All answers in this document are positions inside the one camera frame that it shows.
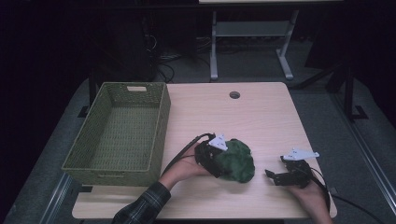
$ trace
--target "sleeve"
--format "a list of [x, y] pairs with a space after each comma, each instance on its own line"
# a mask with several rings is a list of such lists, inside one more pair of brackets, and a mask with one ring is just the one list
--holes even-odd
[[156, 182], [134, 203], [123, 207], [114, 216], [112, 224], [152, 223], [170, 198], [169, 190]]

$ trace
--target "hand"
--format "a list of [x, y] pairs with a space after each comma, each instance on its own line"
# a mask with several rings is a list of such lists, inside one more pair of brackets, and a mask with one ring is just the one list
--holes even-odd
[[194, 149], [198, 143], [190, 147], [182, 158], [166, 171], [160, 178], [160, 182], [169, 190], [181, 180], [188, 179], [196, 175], [210, 175], [210, 173], [201, 165], [197, 164], [194, 157]]
[[323, 191], [314, 181], [311, 181], [303, 189], [298, 186], [287, 186], [286, 188], [299, 200], [315, 224], [332, 224]]

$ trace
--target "green basket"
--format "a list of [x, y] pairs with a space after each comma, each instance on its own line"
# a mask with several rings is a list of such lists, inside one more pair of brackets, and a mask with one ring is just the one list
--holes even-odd
[[161, 174], [165, 83], [105, 82], [62, 170], [84, 185], [149, 186]]

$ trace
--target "dark floor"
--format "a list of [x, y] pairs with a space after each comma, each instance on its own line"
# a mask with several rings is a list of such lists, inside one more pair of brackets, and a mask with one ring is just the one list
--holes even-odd
[[[248, 47], [244, 46], [238, 52], [220, 53], [217, 82], [279, 81], [293, 86], [321, 71], [304, 67], [312, 44], [309, 41], [293, 41], [287, 59], [295, 78], [287, 81], [283, 77], [275, 53], [275, 49], [282, 41], [282, 39], [273, 41], [250, 39], [247, 41]], [[167, 63], [175, 72], [172, 82], [209, 82], [208, 53], [199, 56], [201, 59], [198, 60], [181, 58]], [[169, 67], [163, 66], [162, 70], [167, 77], [172, 75]], [[163, 76], [158, 75], [155, 80], [163, 81]], [[358, 80], [355, 80], [354, 105], [361, 105], [369, 118], [358, 119], [354, 123], [349, 122], [339, 105], [343, 101], [344, 90], [341, 89], [336, 94], [327, 93], [325, 85], [328, 80], [329, 77], [325, 77], [303, 90], [290, 91], [311, 146], [320, 153], [318, 163], [327, 183], [333, 194], [366, 208], [384, 223], [396, 223], [396, 211], [392, 211], [394, 205], [391, 207], [388, 202], [392, 198], [384, 196], [386, 194], [381, 187], [381, 181], [376, 178], [371, 162], [366, 159], [363, 150], [370, 148], [389, 183], [395, 186], [396, 163], [393, 159], [396, 158], [396, 131], [375, 104], [369, 90]], [[43, 223], [40, 222], [43, 221], [43, 216], [49, 223], [110, 222], [110, 220], [77, 220], [72, 217], [71, 210], [80, 188], [78, 182], [73, 180], [66, 182], [62, 189], [64, 195], [60, 196], [59, 192], [62, 191], [56, 191], [63, 177], [60, 167], [84, 120], [78, 118], [78, 114], [83, 106], [89, 104], [88, 92], [88, 81], [85, 80], [64, 111], [5, 223]], [[53, 202], [52, 196], [59, 201]], [[337, 224], [377, 223], [356, 207], [338, 200], [335, 200], [335, 204], [338, 215], [334, 222]], [[285, 222], [310, 223], [310, 220]]]

